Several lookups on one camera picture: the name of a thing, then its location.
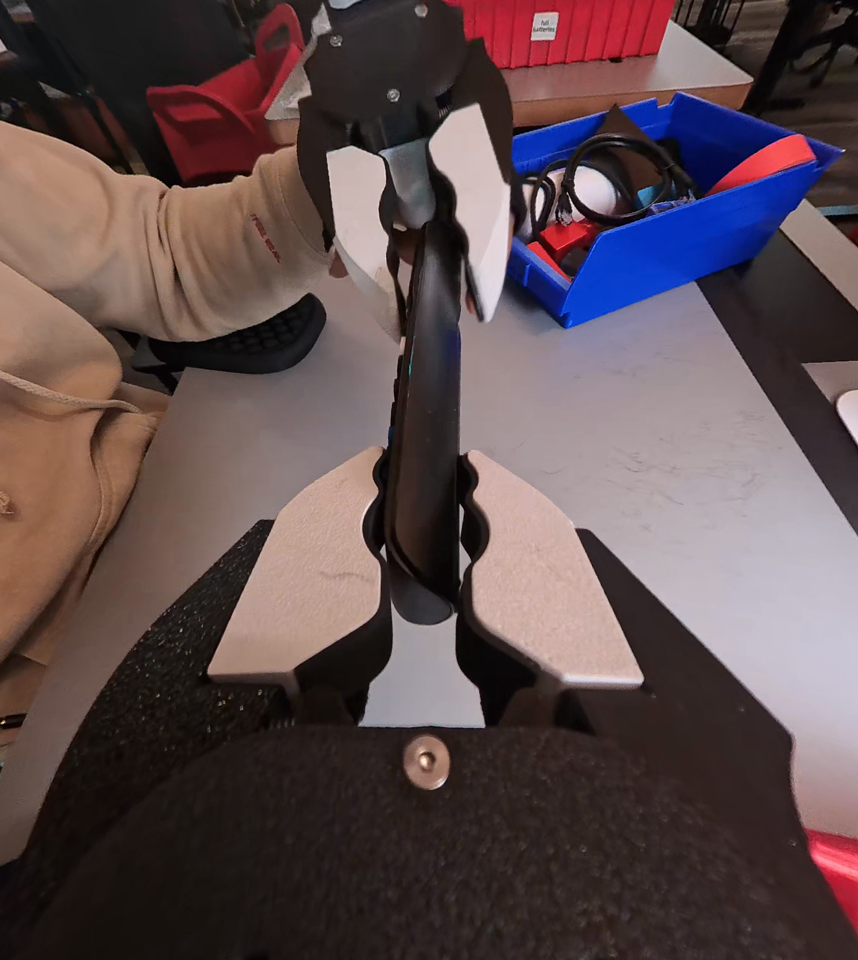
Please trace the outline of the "black TV remote control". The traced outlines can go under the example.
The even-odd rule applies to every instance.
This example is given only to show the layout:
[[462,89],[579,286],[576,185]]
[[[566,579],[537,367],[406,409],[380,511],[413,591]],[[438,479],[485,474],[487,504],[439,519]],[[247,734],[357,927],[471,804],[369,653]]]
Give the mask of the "black TV remote control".
[[460,589],[461,274],[454,227],[429,221],[412,264],[384,504],[391,602],[422,626],[450,618]]

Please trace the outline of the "red block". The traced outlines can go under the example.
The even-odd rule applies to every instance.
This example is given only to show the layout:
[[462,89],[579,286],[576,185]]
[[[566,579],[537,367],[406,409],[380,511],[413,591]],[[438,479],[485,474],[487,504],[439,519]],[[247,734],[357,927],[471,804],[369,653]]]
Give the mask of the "red block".
[[562,276],[573,279],[600,233],[600,225],[587,220],[569,224],[555,222],[543,230],[532,249]]

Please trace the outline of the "red plastic tote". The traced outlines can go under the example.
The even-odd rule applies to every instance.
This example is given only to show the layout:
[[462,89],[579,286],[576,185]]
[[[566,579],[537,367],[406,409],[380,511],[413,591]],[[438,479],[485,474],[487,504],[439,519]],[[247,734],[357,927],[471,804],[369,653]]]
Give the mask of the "red plastic tote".
[[295,8],[280,3],[256,31],[250,58],[201,84],[147,89],[148,108],[183,183],[249,174],[279,149],[266,115],[304,49]]

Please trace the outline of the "wooden side table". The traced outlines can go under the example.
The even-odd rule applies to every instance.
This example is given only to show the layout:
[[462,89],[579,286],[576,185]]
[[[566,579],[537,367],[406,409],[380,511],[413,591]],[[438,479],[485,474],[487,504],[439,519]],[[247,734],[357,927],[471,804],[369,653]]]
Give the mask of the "wooden side table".
[[518,129],[551,126],[679,92],[740,110],[753,78],[669,21],[653,55],[503,70]]

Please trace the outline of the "blue plastic bin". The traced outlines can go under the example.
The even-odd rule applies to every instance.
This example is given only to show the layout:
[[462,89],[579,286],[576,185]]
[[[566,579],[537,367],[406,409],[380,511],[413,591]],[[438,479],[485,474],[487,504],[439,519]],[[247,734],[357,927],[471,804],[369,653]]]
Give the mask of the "blue plastic bin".
[[[623,112],[652,140],[674,139],[683,170],[704,192],[759,151],[795,137],[794,130],[685,92],[664,104],[631,103]],[[810,156],[803,164],[603,231],[574,278],[515,241],[507,280],[570,329],[751,260],[845,152],[805,141]]]

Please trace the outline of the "person's left forearm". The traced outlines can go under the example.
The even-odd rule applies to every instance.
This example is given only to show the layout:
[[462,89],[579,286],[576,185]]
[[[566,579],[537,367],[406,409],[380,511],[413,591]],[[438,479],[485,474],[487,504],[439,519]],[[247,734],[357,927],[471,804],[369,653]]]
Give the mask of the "person's left forearm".
[[168,190],[147,239],[146,279],[113,281],[135,296],[112,308],[120,330],[169,342],[206,341],[292,306],[328,275],[318,211],[295,147],[261,156],[230,182]]

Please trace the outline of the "light blue block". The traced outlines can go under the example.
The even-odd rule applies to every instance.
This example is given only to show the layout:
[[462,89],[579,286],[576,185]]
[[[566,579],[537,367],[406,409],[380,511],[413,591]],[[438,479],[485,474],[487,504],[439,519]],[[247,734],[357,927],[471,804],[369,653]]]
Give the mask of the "light blue block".
[[650,217],[679,209],[701,198],[698,191],[693,192],[691,189],[683,189],[675,184],[670,186],[665,196],[663,196],[663,193],[663,187],[658,185],[640,190],[636,195],[637,210],[644,217]]

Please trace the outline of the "red flat disc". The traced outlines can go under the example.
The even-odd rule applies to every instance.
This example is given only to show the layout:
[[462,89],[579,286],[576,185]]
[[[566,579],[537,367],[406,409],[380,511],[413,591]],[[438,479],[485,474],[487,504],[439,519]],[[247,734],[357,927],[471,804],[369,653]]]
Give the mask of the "red flat disc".
[[784,171],[816,162],[807,138],[793,133],[755,151],[722,176],[705,193],[709,198],[725,191],[748,186]]

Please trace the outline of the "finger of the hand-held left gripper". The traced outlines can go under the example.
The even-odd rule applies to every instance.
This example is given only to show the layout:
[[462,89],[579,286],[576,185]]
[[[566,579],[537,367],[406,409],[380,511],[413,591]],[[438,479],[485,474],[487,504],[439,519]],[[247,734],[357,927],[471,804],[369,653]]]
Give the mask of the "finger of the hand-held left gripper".
[[356,146],[329,151],[326,162],[337,255],[375,323],[399,342],[404,307],[390,265],[396,199],[388,166]]
[[447,115],[429,140],[429,159],[454,197],[466,284],[477,319],[488,323],[502,294],[511,247],[511,185],[503,176],[480,104]]

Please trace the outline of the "white round object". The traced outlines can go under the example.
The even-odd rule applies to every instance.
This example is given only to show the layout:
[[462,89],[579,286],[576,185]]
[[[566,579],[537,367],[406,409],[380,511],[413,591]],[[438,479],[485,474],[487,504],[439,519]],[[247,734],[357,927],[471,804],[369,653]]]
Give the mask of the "white round object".
[[[537,216],[541,216],[546,208],[550,206],[550,222],[557,220],[556,209],[558,201],[562,196],[561,189],[565,169],[556,169],[548,174],[555,194],[543,185],[539,189],[537,203],[535,205]],[[602,172],[588,166],[579,166],[576,169],[575,196],[579,202],[588,210],[603,215],[615,214],[619,204],[619,197],[614,183]]]

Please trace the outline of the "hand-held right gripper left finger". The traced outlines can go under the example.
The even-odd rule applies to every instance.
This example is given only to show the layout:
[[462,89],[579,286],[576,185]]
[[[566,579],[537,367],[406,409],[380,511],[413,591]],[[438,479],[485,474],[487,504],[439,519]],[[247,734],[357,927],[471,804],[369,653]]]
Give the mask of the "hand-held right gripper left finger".
[[364,449],[279,511],[208,663],[211,681],[268,684],[291,701],[319,689],[353,698],[387,666],[391,601],[375,531],[384,455]]

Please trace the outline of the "large red ribbed crate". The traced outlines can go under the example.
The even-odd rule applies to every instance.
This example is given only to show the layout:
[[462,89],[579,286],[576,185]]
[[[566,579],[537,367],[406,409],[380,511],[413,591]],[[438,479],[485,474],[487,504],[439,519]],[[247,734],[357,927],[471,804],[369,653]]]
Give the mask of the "large red ribbed crate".
[[674,1],[451,1],[502,69],[658,54]]

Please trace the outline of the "dark brown triangular piece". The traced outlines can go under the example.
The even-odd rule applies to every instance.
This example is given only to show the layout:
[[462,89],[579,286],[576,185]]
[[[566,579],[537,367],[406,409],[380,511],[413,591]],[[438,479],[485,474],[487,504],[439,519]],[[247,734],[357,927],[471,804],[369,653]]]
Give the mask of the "dark brown triangular piece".
[[[603,122],[596,130],[596,135],[620,136],[650,145],[656,143],[617,105],[605,114]],[[640,153],[627,148],[609,148],[606,156],[604,163],[619,171],[623,181],[636,193],[658,186],[662,181],[659,169]]]

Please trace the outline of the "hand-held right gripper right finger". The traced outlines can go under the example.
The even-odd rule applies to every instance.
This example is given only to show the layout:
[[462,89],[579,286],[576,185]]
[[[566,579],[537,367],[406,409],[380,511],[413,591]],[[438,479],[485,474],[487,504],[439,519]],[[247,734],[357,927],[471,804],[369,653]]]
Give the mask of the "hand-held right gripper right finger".
[[459,467],[469,562],[456,653],[480,700],[641,690],[643,671],[570,518],[479,450]]

